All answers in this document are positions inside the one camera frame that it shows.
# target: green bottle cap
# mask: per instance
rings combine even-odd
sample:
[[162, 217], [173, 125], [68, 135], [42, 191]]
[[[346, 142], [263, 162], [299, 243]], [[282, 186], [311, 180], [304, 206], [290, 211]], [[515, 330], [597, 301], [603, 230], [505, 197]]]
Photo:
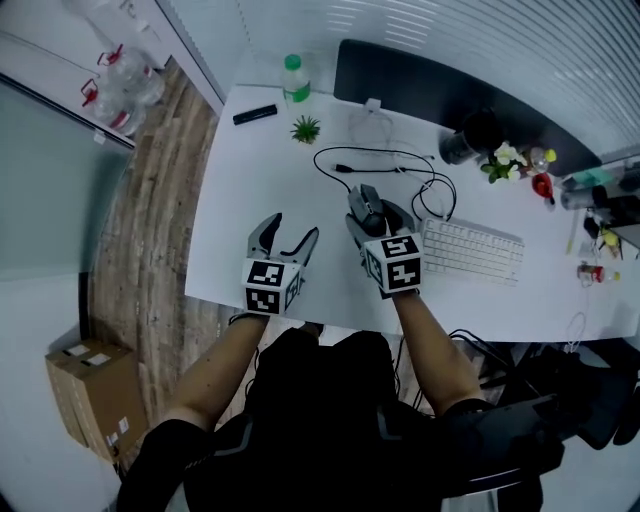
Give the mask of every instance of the green bottle cap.
[[296, 55], [292, 53], [291, 55], [287, 55], [284, 58], [284, 67], [288, 71], [295, 71], [296, 69], [300, 69], [300, 65], [302, 64], [302, 59], [300, 55]]

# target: plastic bottle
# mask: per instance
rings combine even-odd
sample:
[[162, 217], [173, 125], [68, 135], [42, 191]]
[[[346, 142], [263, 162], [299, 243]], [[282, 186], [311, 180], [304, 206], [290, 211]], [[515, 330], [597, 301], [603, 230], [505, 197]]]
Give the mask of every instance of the plastic bottle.
[[541, 172], [547, 172], [549, 165], [555, 162], [558, 157], [553, 149], [543, 149], [539, 147], [531, 148], [525, 155], [529, 166], [527, 174], [533, 176]]
[[610, 267], [582, 264], [578, 267], [578, 277], [586, 283], [610, 283], [620, 281], [620, 272]]
[[133, 135], [147, 117], [142, 105], [128, 98], [108, 82], [99, 85], [89, 80], [81, 89], [85, 97], [83, 107], [89, 107], [96, 119], [122, 135]]
[[284, 59], [282, 89], [288, 104], [302, 103], [311, 94], [309, 74], [299, 55], [287, 55]]
[[109, 82], [121, 87], [143, 105], [154, 105], [164, 93], [164, 80], [133, 48], [122, 45], [110, 54], [103, 53], [98, 64], [108, 66]]

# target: succulent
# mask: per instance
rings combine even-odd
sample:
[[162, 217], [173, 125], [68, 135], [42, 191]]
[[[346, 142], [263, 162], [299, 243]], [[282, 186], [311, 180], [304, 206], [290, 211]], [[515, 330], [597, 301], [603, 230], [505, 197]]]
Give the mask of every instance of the succulent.
[[293, 134], [291, 138], [298, 142], [304, 142], [305, 144], [313, 144], [316, 137], [320, 134], [319, 123], [320, 121], [313, 119], [311, 116], [307, 116], [306, 118], [300, 116], [296, 119], [296, 122], [293, 123], [295, 130], [291, 130]]

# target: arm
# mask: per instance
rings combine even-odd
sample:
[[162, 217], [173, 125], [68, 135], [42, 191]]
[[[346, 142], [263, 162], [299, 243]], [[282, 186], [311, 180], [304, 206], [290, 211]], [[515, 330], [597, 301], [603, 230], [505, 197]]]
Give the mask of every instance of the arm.
[[417, 293], [396, 293], [393, 303], [418, 384], [442, 416], [452, 405], [468, 398], [483, 398], [471, 361], [458, 350]]
[[239, 318], [222, 339], [182, 376], [166, 419], [180, 419], [208, 430], [235, 395], [260, 343], [269, 317]]

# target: desk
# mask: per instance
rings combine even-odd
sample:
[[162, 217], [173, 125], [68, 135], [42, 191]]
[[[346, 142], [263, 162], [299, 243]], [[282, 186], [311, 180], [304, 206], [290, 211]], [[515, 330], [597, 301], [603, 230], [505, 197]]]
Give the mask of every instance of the desk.
[[[350, 141], [349, 117], [362, 107], [330, 95], [316, 94], [313, 101], [311, 108], [321, 120], [321, 134], [313, 146], [306, 146], [290, 139], [291, 118], [279, 89], [238, 86], [231, 91], [200, 192], [186, 293], [241, 307], [240, 274], [247, 236], [267, 216], [282, 212], [274, 252], [292, 250], [309, 229], [320, 229], [305, 273], [307, 282], [287, 316], [399, 333], [392, 302], [380, 299], [375, 282], [360, 267], [358, 250], [344, 222], [348, 211], [344, 187], [318, 172], [312, 162], [319, 149]], [[233, 125], [234, 114], [272, 103], [278, 105], [277, 116]], [[447, 166], [437, 151], [444, 128], [386, 113], [393, 119], [393, 139], [436, 155], [435, 169], [454, 181], [458, 191], [454, 217], [512, 233], [526, 244], [520, 283], [515, 288], [427, 274], [422, 298], [447, 331], [466, 328], [495, 341], [567, 341], [577, 336], [582, 320], [574, 317], [582, 311], [587, 314], [583, 339], [636, 333], [640, 265], [621, 262], [616, 266], [622, 273], [620, 282], [583, 288], [576, 277], [580, 260], [564, 255], [571, 212], [560, 205], [555, 212], [548, 212], [541, 198], [531, 191], [529, 180], [491, 185], [474, 162]], [[355, 133], [357, 142], [382, 139], [379, 123], [371, 125]], [[406, 146], [397, 148], [410, 150]], [[393, 166], [389, 156], [360, 153], [331, 151], [318, 160], [323, 169], [333, 163], [361, 169]], [[341, 177], [350, 186], [362, 182], [375, 186], [381, 197], [407, 211], [419, 187], [416, 181], [394, 174]], [[443, 201], [449, 201], [447, 189], [443, 186], [440, 191]], [[429, 204], [438, 204], [433, 196], [428, 200]]]

